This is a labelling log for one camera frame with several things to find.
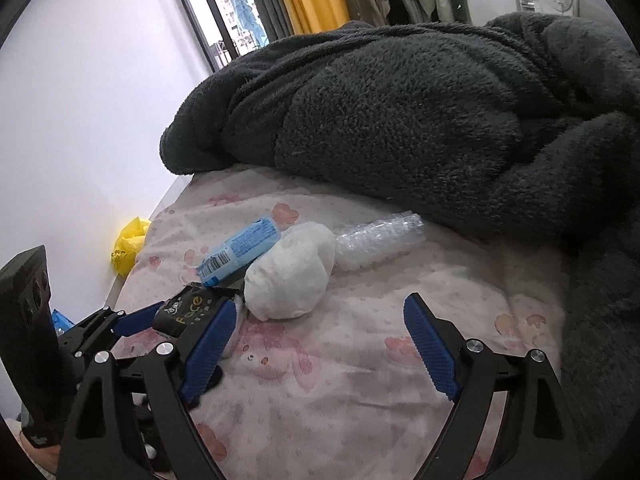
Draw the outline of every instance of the blanket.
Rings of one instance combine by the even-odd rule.
[[[160,153],[174,173],[271,166],[470,237],[562,240],[562,386],[590,476],[640,398],[639,117],[638,54],[588,20],[350,23],[203,81]]]

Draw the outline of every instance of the blue package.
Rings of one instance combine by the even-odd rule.
[[[74,325],[66,318],[64,314],[61,314],[55,308],[51,313],[51,319],[53,320],[53,328],[56,329],[57,336],[65,333]]]
[[[210,250],[196,272],[205,286],[215,286],[267,252],[278,240],[280,230],[276,222],[265,216]]]

